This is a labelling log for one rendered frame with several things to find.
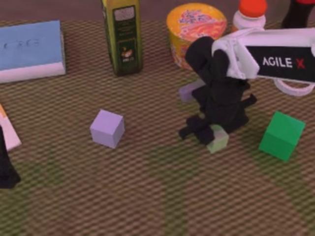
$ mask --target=lavender block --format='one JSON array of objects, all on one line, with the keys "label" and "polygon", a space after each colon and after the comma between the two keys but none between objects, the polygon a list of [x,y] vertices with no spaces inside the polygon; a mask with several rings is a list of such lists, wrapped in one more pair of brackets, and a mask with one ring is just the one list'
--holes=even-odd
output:
[{"label": "lavender block", "polygon": [[179,89],[179,96],[181,97],[182,102],[191,102],[193,101],[192,97],[192,91],[194,91],[197,88],[200,88],[204,86],[205,83],[198,79],[195,82],[192,82],[190,84],[187,84]]},{"label": "lavender block", "polygon": [[125,132],[124,117],[100,110],[90,126],[90,131],[95,143],[115,148]]}]

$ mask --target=small green block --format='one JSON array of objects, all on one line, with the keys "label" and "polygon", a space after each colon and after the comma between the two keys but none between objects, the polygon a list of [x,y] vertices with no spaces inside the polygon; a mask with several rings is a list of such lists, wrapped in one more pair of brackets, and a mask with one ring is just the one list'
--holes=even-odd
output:
[{"label": "small green block", "polygon": [[215,139],[207,145],[207,149],[210,151],[210,153],[215,153],[227,146],[229,135],[219,125],[214,124],[210,125],[210,127],[214,132]]},{"label": "small green block", "polygon": [[287,161],[296,148],[305,123],[275,112],[259,145],[259,150]]}]

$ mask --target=white bottle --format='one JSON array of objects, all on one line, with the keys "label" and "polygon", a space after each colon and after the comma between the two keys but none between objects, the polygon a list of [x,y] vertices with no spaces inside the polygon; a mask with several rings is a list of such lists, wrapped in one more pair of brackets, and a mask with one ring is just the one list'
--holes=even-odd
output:
[{"label": "white bottle", "polygon": [[241,0],[239,10],[234,14],[232,32],[265,27],[266,10],[266,0]]}]

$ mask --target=orange cap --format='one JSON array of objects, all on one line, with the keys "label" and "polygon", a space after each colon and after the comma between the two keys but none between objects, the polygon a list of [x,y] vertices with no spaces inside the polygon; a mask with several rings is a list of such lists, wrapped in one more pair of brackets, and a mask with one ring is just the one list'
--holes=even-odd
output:
[{"label": "orange cap", "polygon": [[266,0],[241,0],[239,10],[244,16],[260,17],[267,10],[267,2]]}]

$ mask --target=red letter x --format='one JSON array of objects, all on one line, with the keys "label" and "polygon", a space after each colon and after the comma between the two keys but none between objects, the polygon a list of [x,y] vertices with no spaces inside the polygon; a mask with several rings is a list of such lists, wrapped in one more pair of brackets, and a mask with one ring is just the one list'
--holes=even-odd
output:
[{"label": "red letter x", "polygon": [[298,69],[305,69],[305,66],[304,66],[304,59],[296,59],[296,64],[297,64],[297,68]]}]

